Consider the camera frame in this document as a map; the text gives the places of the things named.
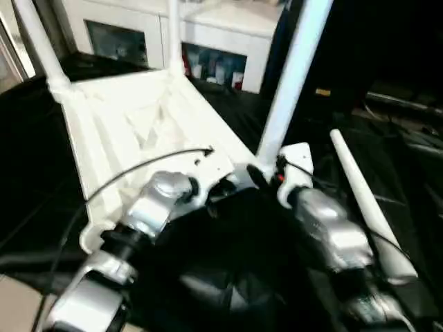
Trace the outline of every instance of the white shelf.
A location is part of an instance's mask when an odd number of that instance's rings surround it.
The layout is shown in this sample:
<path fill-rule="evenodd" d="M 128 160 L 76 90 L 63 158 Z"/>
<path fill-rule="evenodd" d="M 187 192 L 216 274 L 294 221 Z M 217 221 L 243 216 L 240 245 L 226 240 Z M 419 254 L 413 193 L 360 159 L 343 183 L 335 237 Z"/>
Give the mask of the white shelf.
<path fill-rule="evenodd" d="M 89 0 L 89 2 L 168 17 L 168 0 Z M 272 38 L 283 11 L 283 5 L 271 6 L 259 1 L 242 0 L 204 0 L 202 3 L 181 3 L 180 6 L 180 15 L 185 21 L 268 38 Z"/>

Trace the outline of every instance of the glass door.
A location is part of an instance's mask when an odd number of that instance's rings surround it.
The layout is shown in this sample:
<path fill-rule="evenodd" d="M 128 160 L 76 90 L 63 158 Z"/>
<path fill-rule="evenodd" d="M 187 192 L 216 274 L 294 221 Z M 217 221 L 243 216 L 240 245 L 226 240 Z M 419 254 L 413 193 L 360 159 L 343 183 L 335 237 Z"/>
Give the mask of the glass door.
<path fill-rule="evenodd" d="M 0 13 L 0 93 L 27 77 Z"/>

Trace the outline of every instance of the white tube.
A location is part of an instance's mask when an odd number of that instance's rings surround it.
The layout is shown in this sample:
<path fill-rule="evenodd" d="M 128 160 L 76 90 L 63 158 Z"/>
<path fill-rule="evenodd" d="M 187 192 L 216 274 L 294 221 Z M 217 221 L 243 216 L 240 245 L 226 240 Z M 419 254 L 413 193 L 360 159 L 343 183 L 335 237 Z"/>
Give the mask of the white tube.
<path fill-rule="evenodd" d="M 338 129 L 331 131 L 331 139 L 366 224 L 371 230 L 399 246 L 389 223 Z M 417 276 L 417 272 L 409 260 L 390 244 L 378 238 L 374 238 L 374 242 L 380 252 L 381 265 L 389 277 L 396 279 Z"/>
<path fill-rule="evenodd" d="M 42 63 L 51 92 L 67 87 L 70 84 L 69 79 L 58 62 L 34 3 L 32 0 L 15 0 L 15 5 Z"/>
<path fill-rule="evenodd" d="M 179 0 L 169 0 L 169 70 L 174 74 L 184 74 L 181 58 L 181 36 Z"/>
<path fill-rule="evenodd" d="M 257 158 L 273 169 L 334 0 L 305 0 L 284 64 Z"/>

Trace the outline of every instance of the black cable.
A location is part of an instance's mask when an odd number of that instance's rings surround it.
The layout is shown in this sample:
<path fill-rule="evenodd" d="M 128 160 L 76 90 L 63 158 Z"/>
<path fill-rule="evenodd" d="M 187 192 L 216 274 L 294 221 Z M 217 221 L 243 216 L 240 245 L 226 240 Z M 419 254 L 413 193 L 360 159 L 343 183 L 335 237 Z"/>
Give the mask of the black cable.
<path fill-rule="evenodd" d="M 284 159 L 284 162 L 286 164 L 288 164 L 289 166 L 295 167 L 296 169 L 298 169 L 299 171 L 305 173 L 306 175 L 310 176 L 311 179 L 313 180 L 313 182 L 317 183 L 317 185 L 321 188 L 321 189 L 327 189 L 327 187 L 334 187 L 336 189 L 338 189 L 338 187 L 332 183 L 328 183 L 327 181 L 321 180 L 320 178 L 314 176 L 310 171 L 304 169 L 303 167 L 297 165 L 297 164 L 293 164 L 291 162 L 289 162 L 286 158 Z"/>
<path fill-rule="evenodd" d="M 203 152 L 205 153 L 205 156 L 207 156 L 208 154 L 211 154 L 213 152 L 212 149 L 186 149 L 186 150 L 181 150 L 181 151 L 176 151 L 176 152 L 172 152 L 171 154 L 166 154 L 164 156 L 159 156 L 157 158 L 151 159 L 151 160 L 146 160 L 143 163 L 137 164 L 129 169 L 126 169 L 125 171 L 122 171 L 121 173 L 117 174 L 115 177 L 113 177 L 111 180 L 107 181 L 104 185 L 102 185 L 101 187 L 99 187 L 74 213 L 74 215 L 72 216 L 71 220 L 68 222 L 68 224 L 66 225 L 66 228 L 63 231 L 62 237 L 60 238 L 60 242 L 58 244 L 58 249 L 57 252 L 55 254 L 53 263 L 51 264 L 51 269 L 49 270 L 49 277 L 48 277 L 48 283 L 47 285 L 44 287 L 43 292 L 42 292 L 42 299 L 40 300 L 39 303 L 39 308 L 37 309 L 37 313 L 35 315 L 35 319 L 34 319 L 34 323 L 33 323 L 33 327 L 31 329 L 32 332 L 36 332 L 37 331 L 37 327 L 39 324 L 39 321 L 43 315 L 43 310 L 44 307 L 46 305 L 46 301 L 48 299 L 48 294 L 50 293 L 50 288 L 53 284 L 53 281 L 55 279 L 55 272 L 57 270 L 58 264 L 60 262 L 60 257 L 62 256 L 63 253 L 63 249 L 66 245 L 66 242 L 68 241 L 69 235 L 72 231 L 73 226 L 75 225 L 76 221 L 78 220 L 78 218 L 80 217 L 81 213 L 83 212 L 83 209 L 85 209 L 85 207 L 92 201 L 94 200 L 95 197 L 97 197 L 104 189 L 106 189 L 107 187 L 109 187 L 111 184 L 113 184 L 114 182 L 116 182 L 117 180 L 119 180 L 120 178 L 124 177 L 125 175 L 132 173 L 134 171 L 136 171 L 137 169 L 140 169 L 144 166 L 148 166 L 152 163 L 155 163 L 157 161 L 166 159 L 166 158 L 170 158 L 173 156 L 177 156 L 179 154 L 188 154 L 188 153 L 192 153 L 192 152 Z"/>
<path fill-rule="evenodd" d="M 367 231 L 373 237 L 376 237 L 376 238 L 382 240 L 383 242 L 389 244 L 391 247 L 393 247 L 396 251 L 398 251 L 401 255 L 403 255 L 410 262 L 410 264 L 413 266 L 413 268 L 417 272 L 418 277 L 423 281 L 423 284 L 426 287 L 426 289 L 428 290 L 429 295 L 434 299 L 434 304 L 436 305 L 438 311 L 440 312 L 443 308 L 443 299 L 440 298 L 440 295 L 439 295 L 440 293 L 438 292 L 436 287 L 434 287 L 432 281 L 428 278 L 428 275 L 420 267 L 418 267 L 418 265 L 410 258 L 409 254 L 406 251 L 404 251 L 403 249 L 401 249 L 397 244 L 395 244 L 391 240 L 387 239 L 386 237 L 384 237 L 380 233 L 376 232 L 375 230 L 371 230 L 370 228 L 367 228 Z"/>

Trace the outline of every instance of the floor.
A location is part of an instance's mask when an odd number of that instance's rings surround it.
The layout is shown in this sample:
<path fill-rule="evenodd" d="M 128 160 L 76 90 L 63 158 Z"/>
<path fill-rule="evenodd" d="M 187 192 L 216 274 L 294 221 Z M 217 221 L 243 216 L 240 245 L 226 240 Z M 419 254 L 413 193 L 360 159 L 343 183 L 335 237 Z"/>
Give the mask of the floor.
<path fill-rule="evenodd" d="M 29 332 L 41 299 L 40 294 L 25 284 L 0 276 L 0 332 Z M 50 297 L 46 312 L 55 297 Z M 123 332 L 141 332 L 127 325 Z"/>

